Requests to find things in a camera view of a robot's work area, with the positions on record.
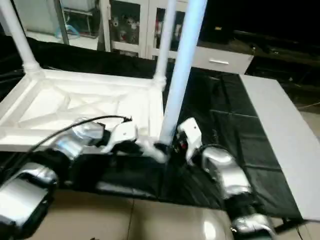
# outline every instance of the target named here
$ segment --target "black plastic sheet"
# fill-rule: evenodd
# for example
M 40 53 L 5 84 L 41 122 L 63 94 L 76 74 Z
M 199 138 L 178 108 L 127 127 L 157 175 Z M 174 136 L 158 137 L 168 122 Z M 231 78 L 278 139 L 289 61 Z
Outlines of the black plastic sheet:
M 152 78 L 156 66 L 152 60 L 28 40 L 43 68 Z M 12 39 L 0 37 L 0 43 L 5 46 L 0 55 L 2 100 L 23 73 Z M 169 64 L 164 104 L 172 71 L 173 65 Z M 192 68 L 179 122 L 189 117 L 196 119 L 204 144 L 221 144 L 236 157 L 250 179 L 264 213 L 280 218 L 301 217 L 239 76 Z M 10 167 L 8 160 L 12 154 L 0 153 L 3 166 L 0 176 Z M 79 164 L 78 172 L 70 172 L 65 188 L 223 209 L 219 186 L 197 166 L 187 166 L 177 153 L 172 154 L 168 164 L 159 164 L 146 157 L 119 157 L 115 160 L 103 155 L 82 156 Z

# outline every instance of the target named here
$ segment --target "drawer handle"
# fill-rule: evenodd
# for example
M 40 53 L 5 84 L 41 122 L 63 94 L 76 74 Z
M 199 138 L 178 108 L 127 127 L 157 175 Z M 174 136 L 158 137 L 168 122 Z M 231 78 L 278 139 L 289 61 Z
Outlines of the drawer handle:
M 215 64 L 224 64 L 224 65 L 229 65 L 229 62 L 227 61 L 220 61 L 220 60 L 214 60 L 213 58 L 209 59 L 210 63 L 215 63 Z

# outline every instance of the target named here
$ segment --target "white pole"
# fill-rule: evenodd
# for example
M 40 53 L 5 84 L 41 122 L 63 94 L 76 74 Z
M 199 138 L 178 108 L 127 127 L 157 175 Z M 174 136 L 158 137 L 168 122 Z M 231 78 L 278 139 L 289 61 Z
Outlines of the white pole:
M 10 0 L 0 0 L 0 9 L 22 58 L 25 73 L 39 71 L 41 69 L 40 65 L 31 51 L 25 33 Z
M 163 88 L 166 85 L 167 79 L 166 72 L 172 33 L 176 19 L 176 4 L 177 0 L 168 0 L 162 25 L 159 56 L 156 62 L 156 69 L 153 77 L 155 81 L 163 85 Z
M 8 24 L 7 24 L 7 22 L 6 22 L 6 19 L 5 19 L 5 17 L 2 15 L 1 12 L 0 12 L 0 24 L 1 24 L 2 28 L 3 28 L 4 34 L 5 34 L 6 36 L 11 36 L 11 33 L 10 33 L 10 31 L 9 31 L 9 28 L 8 28 Z
M 160 141 L 166 144 L 172 142 L 176 131 L 206 5 L 207 0 L 188 3 L 160 134 Z

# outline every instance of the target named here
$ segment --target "wire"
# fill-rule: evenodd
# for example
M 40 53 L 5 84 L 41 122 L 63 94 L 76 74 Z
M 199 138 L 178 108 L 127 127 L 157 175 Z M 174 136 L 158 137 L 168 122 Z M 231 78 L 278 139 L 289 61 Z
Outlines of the wire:
M 301 236 L 299 227 L 296 228 L 296 232 L 298 233 L 300 239 L 301 239 L 301 240 L 304 240 L 303 237 Z
M 316 103 L 313 103 L 313 104 L 310 104 L 310 105 L 307 105 L 307 106 L 298 107 L 298 110 L 300 110 L 300 109 L 306 109 L 306 108 L 309 108 L 309 107 L 312 107 L 312 106 L 315 106 L 315 105 L 319 105 L 319 104 L 320 104 L 320 101 L 319 101 L 319 102 L 316 102 Z
M 25 154 L 23 154 L 20 158 L 17 159 L 17 161 L 14 163 L 14 165 L 9 169 L 9 171 L 7 172 L 7 174 L 4 177 L 4 180 L 8 180 L 9 177 L 11 177 L 12 173 L 16 170 L 16 168 L 19 168 L 20 166 L 23 166 L 24 164 L 27 163 L 27 157 L 29 154 L 33 153 L 37 148 L 39 148 L 42 144 L 44 144 L 45 142 L 49 141 L 50 139 L 56 137 L 59 134 L 62 134 L 63 132 L 66 132 L 76 126 L 79 125 L 83 125 L 95 120 L 99 120 L 99 119 L 110 119 L 110 118 L 116 118 L 116 119 L 123 119 L 123 122 L 129 122 L 132 121 L 132 119 L 125 117 L 125 116 L 118 116 L 118 115 L 103 115 L 103 116 L 97 116 L 97 117 L 93 117 L 93 118 L 89 118 L 77 123 L 74 123 L 70 126 L 67 126 L 59 131 L 54 132 L 53 134 L 49 135 L 48 137 L 46 137 L 45 139 L 43 139 L 42 141 L 40 141 L 38 144 L 34 145 L 33 147 L 31 147 Z

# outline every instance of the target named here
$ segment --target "glass cabinet door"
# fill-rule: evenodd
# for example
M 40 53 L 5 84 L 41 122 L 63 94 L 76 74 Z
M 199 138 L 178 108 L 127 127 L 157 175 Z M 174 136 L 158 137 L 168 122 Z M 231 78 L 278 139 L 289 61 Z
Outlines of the glass cabinet door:
M 172 30 L 172 39 L 169 56 L 175 58 L 180 42 L 182 26 L 187 9 L 187 2 L 177 1 L 175 21 Z M 154 59 L 159 54 L 163 22 L 165 18 L 167 1 L 150 0 L 147 36 L 147 58 Z
M 149 0 L 110 0 L 110 40 L 113 52 L 146 57 Z

